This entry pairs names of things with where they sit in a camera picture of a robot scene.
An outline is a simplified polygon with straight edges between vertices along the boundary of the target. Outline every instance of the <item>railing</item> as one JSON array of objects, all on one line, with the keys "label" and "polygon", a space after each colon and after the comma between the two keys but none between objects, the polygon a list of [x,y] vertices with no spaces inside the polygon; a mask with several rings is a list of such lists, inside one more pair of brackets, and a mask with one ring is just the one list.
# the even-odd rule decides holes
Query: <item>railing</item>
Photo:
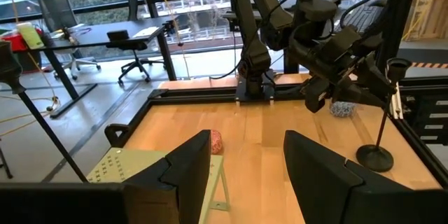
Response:
[{"label": "railing", "polygon": [[[235,33],[235,36],[241,36],[239,32]],[[233,37],[230,27],[219,26],[219,27],[207,27],[202,28],[199,31],[192,31],[187,34],[180,34],[181,40],[184,43],[195,42],[195,41],[208,41],[213,39],[227,39]],[[167,37],[168,44],[178,43],[177,36],[172,35]]]},{"label": "railing", "polygon": [[[227,4],[230,0],[178,0],[169,2],[171,9],[189,8],[194,6],[208,6],[211,4]],[[158,11],[168,11],[169,8],[166,3],[157,3],[155,5]]]}]

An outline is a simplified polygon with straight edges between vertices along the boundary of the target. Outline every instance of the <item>pink ball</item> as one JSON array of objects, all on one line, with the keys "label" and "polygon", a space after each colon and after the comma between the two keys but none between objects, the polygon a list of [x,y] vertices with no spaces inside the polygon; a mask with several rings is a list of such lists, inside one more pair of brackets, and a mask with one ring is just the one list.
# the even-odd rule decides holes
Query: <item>pink ball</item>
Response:
[{"label": "pink ball", "polygon": [[218,130],[211,130],[211,154],[218,154],[223,149],[223,138]]}]

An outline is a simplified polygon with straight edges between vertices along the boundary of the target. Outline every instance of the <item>wooden wall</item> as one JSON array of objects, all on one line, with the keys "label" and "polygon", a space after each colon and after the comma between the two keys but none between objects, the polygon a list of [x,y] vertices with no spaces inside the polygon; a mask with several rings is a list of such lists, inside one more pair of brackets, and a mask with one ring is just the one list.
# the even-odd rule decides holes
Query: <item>wooden wall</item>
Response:
[{"label": "wooden wall", "polygon": [[404,40],[436,38],[448,39],[448,0],[414,0]]}]

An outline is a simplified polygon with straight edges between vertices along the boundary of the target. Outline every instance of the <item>gray floor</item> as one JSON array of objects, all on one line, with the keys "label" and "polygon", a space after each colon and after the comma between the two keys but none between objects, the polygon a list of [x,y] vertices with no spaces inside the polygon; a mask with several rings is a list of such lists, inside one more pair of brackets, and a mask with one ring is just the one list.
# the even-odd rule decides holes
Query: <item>gray floor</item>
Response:
[{"label": "gray floor", "polygon": [[[277,60],[281,53],[273,53],[272,59]],[[190,77],[219,76],[231,70],[234,65],[234,52],[232,50],[213,53],[187,55]],[[73,154],[84,174],[96,165],[102,155],[108,150],[109,143],[104,136],[104,128],[110,123],[128,123],[140,106],[145,102],[152,89],[160,81],[167,80],[166,72],[161,65],[147,66],[153,82],[145,83],[139,71],[129,73],[125,86],[120,87],[116,80],[120,75],[120,66],[126,62],[108,62],[101,64],[102,70],[98,72],[94,66],[83,67],[78,74],[79,79],[73,82],[77,90],[85,88],[86,84],[99,83],[91,93],[79,101],[62,117],[47,122],[64,144]],[[174,66],[178,77],[187,78],[187,67],[182,56],[174,57]],[[280,59],[273,69],[282,69],[283,60]],[[447,75],[448,71],[434,71],[434,69],[412,69],[408,76]],[[46,76],[55,93],[62,103],[69,100],[69,96],[62,84],[53,78],[51,73]],[[27,94],[31,98],[51,97],[44,78],[39,73],[27,74],[21,77],[22,84],[29,88]],[[11,91],[5,85],[0,85],[0,95],[12,97]],[[45,110],[49,101],[35,101],[39,110]],[[0,120],[28,113],[21,101],[0,98]],[[0,123],[0,135],[33,120],[32,117]],[[14,133],[1,138],[0,145],[5,153],[8,164],[14,175],[7,179],[0,169],[1,182],[73,182],[76,175],[66,165],[56,147],[47,137],[41,127],[34,123]],[[434,153],[448,166],[448,147],[431,146]]]}]

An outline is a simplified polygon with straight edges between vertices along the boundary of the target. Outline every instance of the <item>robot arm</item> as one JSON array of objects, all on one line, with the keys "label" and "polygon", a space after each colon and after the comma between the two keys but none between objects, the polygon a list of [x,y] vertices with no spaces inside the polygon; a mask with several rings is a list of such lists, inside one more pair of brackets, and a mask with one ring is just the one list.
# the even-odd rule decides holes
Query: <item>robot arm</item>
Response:
[{"label": "robot arm", "polygon": [[[383,106],[395,88],[381,75],[371,52],[378,49],[380,36],[361,38],[355,27],[345,27],[327,41],[320,41],[326,22],[333,19],[337,7],[326,0],[297,0],[294,16],[279,7],[278,0],[254,0],[262,16],[263,41],[273,50],[287,54],[310,70],[311,78],[300,88],[307,108],[317,112],[325,98]],[[245,77],[246,91],[263,93],[262,74],[269,70],[270,56],[260,41],[250,0],[233,0],[244,49],[239,65]],[[350,75],[358,76],[354,83]]]}]

